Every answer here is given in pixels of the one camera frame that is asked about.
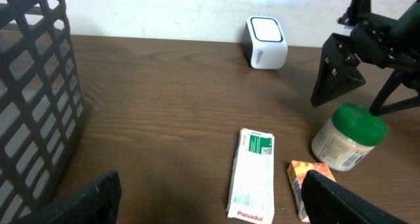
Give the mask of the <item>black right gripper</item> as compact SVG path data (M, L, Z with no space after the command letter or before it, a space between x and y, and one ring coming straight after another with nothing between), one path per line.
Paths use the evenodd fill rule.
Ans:
M395 69L372 102L371 114L419 107L419 0L397 20L372 12L371 0L351 0L337 22L352 31L350 37L331 34L323 44L312 105L320 106L363 86L366 80L357 69L360 59ZM399 87L415 95L397 98Z

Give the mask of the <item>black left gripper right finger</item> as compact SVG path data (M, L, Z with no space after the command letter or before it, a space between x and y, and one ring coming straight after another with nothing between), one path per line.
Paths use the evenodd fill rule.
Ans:
M301 195L311 224L405 224L321 173L310 170Z

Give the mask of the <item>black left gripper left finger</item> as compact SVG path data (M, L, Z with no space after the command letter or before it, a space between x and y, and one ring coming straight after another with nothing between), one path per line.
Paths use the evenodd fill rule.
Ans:
M119 174L110 171L65 199L11 223L116 224L120 200Z

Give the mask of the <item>small orange box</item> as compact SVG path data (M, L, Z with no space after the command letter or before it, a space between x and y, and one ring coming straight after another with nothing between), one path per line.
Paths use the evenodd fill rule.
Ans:
M325 163L316 163L316 162L302 162L297 160L292 160L289 167L287 168L287 176L295 195L295 203L297 206L297 216L298 218L305 223L309 223L309 217L305 210L305 205L302 199L301 189L303 180L306 177L306 173L309 170L316 170L322 175L328 177L332 181L336 182L329 166Z

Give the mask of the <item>green lid jar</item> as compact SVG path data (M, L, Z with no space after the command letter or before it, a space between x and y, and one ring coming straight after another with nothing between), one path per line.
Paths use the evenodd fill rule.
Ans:
M311 149L316 159L335 171L349 171L384 138L386 123L358 104L344 103L314 136Z

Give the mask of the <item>white green carton box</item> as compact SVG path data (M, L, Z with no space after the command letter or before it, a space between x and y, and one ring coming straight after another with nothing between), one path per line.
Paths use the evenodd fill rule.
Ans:
M274 136L240 130L227 203L227 217L250 223L274 218Z

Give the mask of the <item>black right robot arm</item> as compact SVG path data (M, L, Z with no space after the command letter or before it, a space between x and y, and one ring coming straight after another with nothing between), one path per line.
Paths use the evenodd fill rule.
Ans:
M363 86L366 81L358 65L364 62L393 70L372 102L371 114L418 107L418 96L392 104L385 101L400 85L419 90L419 2L399 19L392 19L373 13L371 0L351 0L337 22L350 32L332 33L323 44L312 105L317 107Z

